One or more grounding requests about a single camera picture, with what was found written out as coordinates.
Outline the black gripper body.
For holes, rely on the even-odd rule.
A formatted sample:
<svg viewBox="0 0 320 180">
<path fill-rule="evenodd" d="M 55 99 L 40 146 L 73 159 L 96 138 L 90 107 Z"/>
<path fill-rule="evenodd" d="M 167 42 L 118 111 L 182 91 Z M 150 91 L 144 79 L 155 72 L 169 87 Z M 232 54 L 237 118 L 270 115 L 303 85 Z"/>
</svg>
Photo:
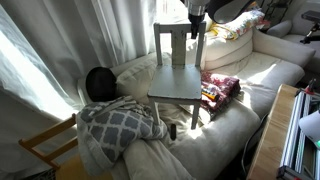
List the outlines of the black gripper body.
<svg viewBox="0 0 320 180">
<path fill-rule="evenodd" d="M 200 23 L 204 20 L 205 15 L 188 14 L 188 19 L 191 22 L 191 38 L 195 39 L 199 30 Z"/>
</svg>

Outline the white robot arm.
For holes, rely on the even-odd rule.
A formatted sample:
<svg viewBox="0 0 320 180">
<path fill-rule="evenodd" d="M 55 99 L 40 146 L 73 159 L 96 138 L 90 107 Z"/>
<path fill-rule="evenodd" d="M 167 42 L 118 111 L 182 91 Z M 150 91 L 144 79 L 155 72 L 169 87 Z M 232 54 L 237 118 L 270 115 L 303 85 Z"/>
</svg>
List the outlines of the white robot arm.
<svg viewBox="0 0 320 180">
<path fill-rule="evenodd" d="M 195 39 L 200 23 L 208 15 L 212 21 L 225 24 L 240 16 L 255 0 L 180 0 L 188 11 L 191 38 Z"/>
</svg>

